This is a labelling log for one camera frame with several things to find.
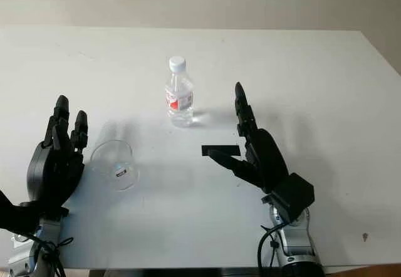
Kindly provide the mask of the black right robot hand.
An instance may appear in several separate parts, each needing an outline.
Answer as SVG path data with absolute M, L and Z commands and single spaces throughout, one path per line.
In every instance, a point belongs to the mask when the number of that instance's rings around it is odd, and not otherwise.
M 269 194 L 279 182 L 289 176 L 286 162 L 272 135 L 267 130 L 258 127 L 240 82 L 235 85 L 235 96 L 237 131 L 240 137 L 245 138 L 246 158 L 235 159 L 221 145 L 203 148 L 202 154 L 232 171 L 236 177 Z

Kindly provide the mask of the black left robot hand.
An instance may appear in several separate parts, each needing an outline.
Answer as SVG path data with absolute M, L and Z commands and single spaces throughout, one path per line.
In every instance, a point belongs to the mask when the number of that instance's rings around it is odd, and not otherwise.
M 69 101 L 56 101 L 44 139 L 37 145 L 27 172 L 28 206 L 38 213 L 58 211 L 77 188 L 88 143 L 87 114 L 80 110 L 69 132 Z

